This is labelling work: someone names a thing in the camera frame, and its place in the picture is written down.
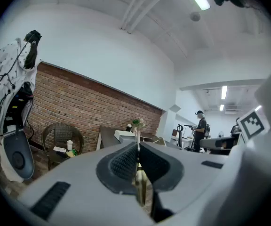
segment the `white wall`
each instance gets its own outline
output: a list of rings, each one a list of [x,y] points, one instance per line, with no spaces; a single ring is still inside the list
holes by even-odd
[[[162,137],[166,141],[171,140],[172,130],[174,126],[176,113],[168,110],[164,112],[160,118],[159,128],[156,133],[157,137]]]
[[[198,124],[199,119],[197,119],[197,116],[195,115],[195,113],[198,110],[203,111],[203,106],[192,91],[177,90],[175,103],[181,108],[181,110],[177,112],[177,115],[188,120],[193,125]]]
[[[175,103],[174,65],[145,36],[119,20],[68,4],[31,5],[0,29],[0,48],[36,29],[44,62],[167,110]]]
[[[230,44],[200,49],[175,65],[179,88],[221,82],[266,79],[271,73],[271,38],[243,34]]]
[[[224,112],[206,112],[205,118],[207,124],[210,125],[210,136],[211,138],[217,138],[218,133],[223,131],[225,137],[231,135],[231,129],[236,125],[236,119],[239,115],[226,115]]]

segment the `white jacket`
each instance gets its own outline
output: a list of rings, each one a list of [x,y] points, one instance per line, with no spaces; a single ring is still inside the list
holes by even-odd
[[[17,38],[0,50],[0,75],[3,75],[10,70],[25,44],[27,45],[10,71],[9,78],[8,76],[4,76],[0,81],[0,100],[7,94],[8,90],[12,92],[12,86],[9,83],[9,80],[12,84],[15,84],[15,90],[21,88],[24,82],[30,82],[32,92],[35,89],[37,66],[41,62],[41,59],[37,56],[35,66],[32,69],[25,69],[24,61],[30,52],[31,44],[20,38]]]

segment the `black rubber pad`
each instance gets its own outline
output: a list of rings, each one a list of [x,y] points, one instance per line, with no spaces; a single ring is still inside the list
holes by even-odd
[[[96,175],[99,180],[115,194],[136,194],[131,184],[136,174],[136,142],[102,158],[97,164]]]
[[[70,186],[66,182],[56,182],[31,208],[31,212],[47,220]]]
[[[203,161],[201,164],[205,165],[205,166],[212,167],[212,168],[218,168],[218,169],[221,169],[223,167],[223,164],[213,162],[213,161]]]
[[[23,131],[4,137],[4,148],[7,158],[23,179],[29,179],[34,172],[33,156],[30,150],[28,139]]]

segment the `floor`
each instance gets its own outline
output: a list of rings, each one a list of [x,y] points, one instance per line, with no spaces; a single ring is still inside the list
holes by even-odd
[[[0,170],[0,187],[3,188],[10,196],[17,196],[34,180],[48,172],[48,159],[45,153],[33,146],[30,146],[34,159],[34,174],[22,183],[9,181],[2,170]],[[148,183],[146,188],[146,200],[143,210],[149,214],[152,206],[152,185]]]

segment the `ceiling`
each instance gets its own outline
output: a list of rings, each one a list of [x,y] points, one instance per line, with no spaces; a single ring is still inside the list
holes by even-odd
[[[147,0],[138,14],[147,7]],[[131,0],[29,0],[37,3],[67,3],[87,7],[122,20]],[[211,8],[202,11],[194,0],[160,0],[136,26],[156,44],[176,65],[184,63],[188,56],[201,49],[219,48],[224,53],[226,44],[239,38],[256,39],[271,37],[271,24],[260,12],[254,9],[238,8],[230,2],[217,6],[208,0]],[[192,12],[199,12],[201,19],[193,22]]]
[[[228,87],[224,100],[221,99],[222,88],[196,90],[195,94],[205,111],[219,111],[220,105],[223,104],[226,114],[244,114],[258,107],[254,96],[258,88],[258,85]]]

